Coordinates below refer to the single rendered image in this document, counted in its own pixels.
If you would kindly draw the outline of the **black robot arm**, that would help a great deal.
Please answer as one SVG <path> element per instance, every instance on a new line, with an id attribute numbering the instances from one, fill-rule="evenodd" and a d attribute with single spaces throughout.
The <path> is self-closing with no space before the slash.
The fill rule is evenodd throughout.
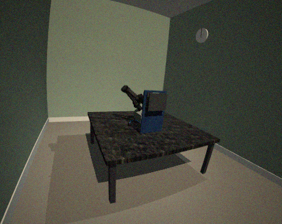
<path id="1" fill-rule="evenodd" d="M 140 111 L 142 109 L 140 104 L 143 103 L 143 95 L 136 95 L 128 86 L 123 86 L 121 90 L 129 96 L 129 98 L 133 102 L 134 107 Z"/>

